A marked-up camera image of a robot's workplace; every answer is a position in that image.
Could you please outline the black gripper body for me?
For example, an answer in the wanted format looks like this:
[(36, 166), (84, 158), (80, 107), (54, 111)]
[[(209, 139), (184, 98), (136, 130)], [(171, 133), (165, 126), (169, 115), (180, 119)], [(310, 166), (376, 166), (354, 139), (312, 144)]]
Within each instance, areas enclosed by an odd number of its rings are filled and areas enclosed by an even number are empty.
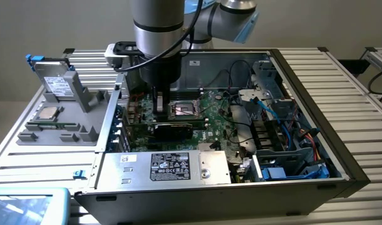
[(140, 78), (153, 87), (168, 87), (180, 77), (180, 67), (180, 55), (157, 59), (139, 69)]

